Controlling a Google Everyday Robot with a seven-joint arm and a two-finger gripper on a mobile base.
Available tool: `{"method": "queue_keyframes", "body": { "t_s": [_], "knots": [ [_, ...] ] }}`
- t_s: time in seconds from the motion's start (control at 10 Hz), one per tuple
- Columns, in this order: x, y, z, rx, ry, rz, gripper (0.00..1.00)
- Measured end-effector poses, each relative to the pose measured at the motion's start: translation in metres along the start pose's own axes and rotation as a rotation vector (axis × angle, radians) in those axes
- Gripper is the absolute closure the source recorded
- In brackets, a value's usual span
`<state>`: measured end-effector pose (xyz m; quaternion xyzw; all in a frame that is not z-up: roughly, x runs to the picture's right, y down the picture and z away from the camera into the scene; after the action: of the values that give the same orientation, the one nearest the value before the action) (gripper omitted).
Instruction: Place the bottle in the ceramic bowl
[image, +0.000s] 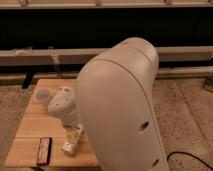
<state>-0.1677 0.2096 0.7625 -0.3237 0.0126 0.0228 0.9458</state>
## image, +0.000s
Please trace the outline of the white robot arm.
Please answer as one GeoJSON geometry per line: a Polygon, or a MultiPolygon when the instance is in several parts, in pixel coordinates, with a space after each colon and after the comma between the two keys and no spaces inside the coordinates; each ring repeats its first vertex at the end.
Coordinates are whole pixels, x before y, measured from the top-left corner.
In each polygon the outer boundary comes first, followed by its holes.
{"type": "Polygon", "coordinates": [[[150,42],[128,38],[91,59],[48,113],[66,127],[81,120],[103,171],[169,171],[152,103],[158,66],[150,42]]]}

